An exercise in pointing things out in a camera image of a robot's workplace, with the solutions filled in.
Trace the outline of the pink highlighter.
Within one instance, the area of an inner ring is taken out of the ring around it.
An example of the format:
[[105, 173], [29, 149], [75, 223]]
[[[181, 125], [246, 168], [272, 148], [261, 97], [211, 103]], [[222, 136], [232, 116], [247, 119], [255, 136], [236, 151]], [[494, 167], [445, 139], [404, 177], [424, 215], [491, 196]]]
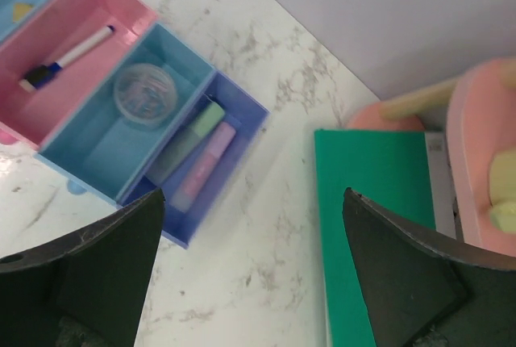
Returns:
[[235, 134], [235, 128], [227, 122], [221, 122], [215, 128], [202, 154], [173, 194], [170, 203], [173, 208], [181, 213], [186, 213], [191, 208]]

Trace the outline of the purple drawer box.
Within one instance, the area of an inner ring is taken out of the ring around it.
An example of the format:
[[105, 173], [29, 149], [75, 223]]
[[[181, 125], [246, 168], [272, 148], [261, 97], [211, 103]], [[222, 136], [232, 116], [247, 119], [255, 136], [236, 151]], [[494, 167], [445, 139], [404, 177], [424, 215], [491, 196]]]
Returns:
[[[236, 134], [218, 164], [214, 167], [214, 171], [209, 176], [206, 184], [193, 201], [191, 208], [186, 213], [181, 213], [170, 205], [172, 196], [180, 187], [195, 161], [202, 154], [218, 125], [161, 185], [153, 184], [146, 177], [146, 174], [173, 136], [211, 101], [216, 102], [225, 111], [223, 119], [218, 124], [221, 122], [229, 123], [235, 128]], [[127, 192], [121, 201], [121, 205], [126, 206], [155, 189], [162, 190], [165, 197], [163, 234], [181, 247], [187, 248], [194, 233], [206, 218], [216, 198], [223, 191], [228, 179], [236, 169], [240, 159], [246, 153], [267, 116], [268, 111], [253, 97], [224, 74], [215, 73], [202, 87], [200, 95], [190, 109], [188, 109], [187, 113], [181, 117], [179, 125], [170, 136], [165, 138], [158, 153], [145, 166], [142, 179]]]

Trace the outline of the teal blue drawer box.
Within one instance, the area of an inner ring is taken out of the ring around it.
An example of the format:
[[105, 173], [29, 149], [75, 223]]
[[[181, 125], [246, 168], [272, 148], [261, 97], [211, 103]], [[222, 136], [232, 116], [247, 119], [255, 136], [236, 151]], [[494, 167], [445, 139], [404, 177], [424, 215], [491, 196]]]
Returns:
[[[129, 121], [115, 104], [116, 79], [136, 64], [163, 69], [176, 88], [177, 104], [172, 114], [154, 128]], [[213, 65], [157, 23], [35, 156], [108, 203], [121, 205], [213, 75]]]

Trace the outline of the pink drawer box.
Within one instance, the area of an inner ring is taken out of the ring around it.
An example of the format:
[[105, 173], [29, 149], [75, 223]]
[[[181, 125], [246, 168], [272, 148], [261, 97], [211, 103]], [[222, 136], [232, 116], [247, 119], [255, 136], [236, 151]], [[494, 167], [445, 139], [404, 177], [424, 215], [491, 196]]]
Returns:
[[[1, 42], [1, 142], [34, 150], [57, 131], [156, 22], [140, 0], [48, 0]], [[50, 65], [106, 25], [116, 32], [32, 92], [23, 75]]]

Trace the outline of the blue whiteboard marker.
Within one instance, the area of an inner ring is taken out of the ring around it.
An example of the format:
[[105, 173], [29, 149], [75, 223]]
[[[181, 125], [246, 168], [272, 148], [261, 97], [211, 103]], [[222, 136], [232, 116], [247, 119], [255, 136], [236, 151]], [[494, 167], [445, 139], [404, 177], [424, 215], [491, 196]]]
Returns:
[[61, 70], [97, 47], [115, 32], [113, 25], [102, 27], [50, 65], [39, 65], [25, 73], [19, 81], [19, 86], [28, 92], [39, 90], [53, 80]]

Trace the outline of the jar of rubber bands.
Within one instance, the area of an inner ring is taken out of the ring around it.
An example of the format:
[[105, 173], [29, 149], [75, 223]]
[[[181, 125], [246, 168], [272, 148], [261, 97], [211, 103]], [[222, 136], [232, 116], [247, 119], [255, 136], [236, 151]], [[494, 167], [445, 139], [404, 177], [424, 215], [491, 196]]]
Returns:
[[157, 128], [175, 111], [178, 101], [172, 77], [146, 63], [130, 65], [117, 74], [113, 97], [126, 120], [142, 128]]

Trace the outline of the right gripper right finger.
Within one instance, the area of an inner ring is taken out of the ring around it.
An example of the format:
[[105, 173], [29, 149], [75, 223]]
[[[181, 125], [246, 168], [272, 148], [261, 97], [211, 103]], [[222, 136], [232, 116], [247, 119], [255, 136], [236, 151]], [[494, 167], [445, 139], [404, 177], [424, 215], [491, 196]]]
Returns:
[[515, 259], [452, 239], [346, 189], [343, 224], [374, 340], [515, 344]]

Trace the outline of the long green highlighter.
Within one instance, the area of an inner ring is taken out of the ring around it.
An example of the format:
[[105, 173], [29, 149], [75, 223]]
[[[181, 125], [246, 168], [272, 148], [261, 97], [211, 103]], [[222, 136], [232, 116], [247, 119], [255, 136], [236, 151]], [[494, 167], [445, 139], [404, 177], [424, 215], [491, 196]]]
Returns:
[[211, 101], [167, 143], [147, 171], [146, 177], [155, 185], [166, 178], [208, 136], [225, 115], [224, 109]]

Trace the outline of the small yellow eraser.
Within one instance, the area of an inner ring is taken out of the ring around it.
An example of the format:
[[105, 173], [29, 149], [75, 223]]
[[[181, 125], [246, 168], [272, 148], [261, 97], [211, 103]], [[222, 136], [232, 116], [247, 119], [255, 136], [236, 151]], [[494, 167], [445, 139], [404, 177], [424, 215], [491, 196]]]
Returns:
[[33, 9], [33, 5], [25, 2], [16, 2], [13, 5], [12, 22], [18, 23]]

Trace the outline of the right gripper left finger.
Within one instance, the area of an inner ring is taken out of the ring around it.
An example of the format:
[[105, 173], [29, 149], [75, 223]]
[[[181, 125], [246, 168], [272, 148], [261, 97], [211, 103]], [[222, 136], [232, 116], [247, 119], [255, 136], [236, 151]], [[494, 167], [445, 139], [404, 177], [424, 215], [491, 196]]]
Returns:
[[164, 221], [155, 190], [1, 259], [3, 346], [132, 346]]

